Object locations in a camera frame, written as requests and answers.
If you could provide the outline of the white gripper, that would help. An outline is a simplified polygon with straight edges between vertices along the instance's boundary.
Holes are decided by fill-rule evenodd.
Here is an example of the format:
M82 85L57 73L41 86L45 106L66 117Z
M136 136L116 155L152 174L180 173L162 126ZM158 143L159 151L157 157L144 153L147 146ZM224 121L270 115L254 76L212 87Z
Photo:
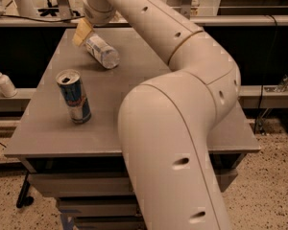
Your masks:
M72 39L76 46L81 46L93 33L92 25L107 25L115 15L115 8L107 0L83 0L83 2L85 18L79 20Z

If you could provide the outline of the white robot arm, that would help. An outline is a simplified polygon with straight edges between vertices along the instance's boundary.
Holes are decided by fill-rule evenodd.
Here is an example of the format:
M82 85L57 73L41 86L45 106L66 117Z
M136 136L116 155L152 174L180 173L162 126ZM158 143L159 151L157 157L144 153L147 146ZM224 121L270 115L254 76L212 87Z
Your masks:
M84 0L90 26L120 13L169 67L122 102L118 133L148 230L231 230L207 136L235 107L239 68L204 29L160 0Z

